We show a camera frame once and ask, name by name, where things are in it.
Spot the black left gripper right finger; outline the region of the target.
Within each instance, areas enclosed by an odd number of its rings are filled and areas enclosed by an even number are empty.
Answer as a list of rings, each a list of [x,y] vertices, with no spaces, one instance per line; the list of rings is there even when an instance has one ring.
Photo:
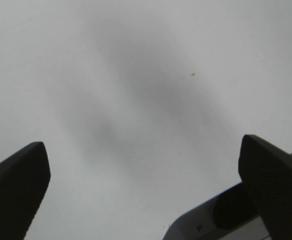
[[[256,135],[242,139],[238,172],[273,240],[292,240],[292,155]]]

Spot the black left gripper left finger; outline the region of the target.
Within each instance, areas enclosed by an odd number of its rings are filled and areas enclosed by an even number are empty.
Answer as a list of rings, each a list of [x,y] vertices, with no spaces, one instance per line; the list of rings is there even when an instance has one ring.
[[[32,142],[0,162],[0,240],[25,238],[50,179],[43,142]]]

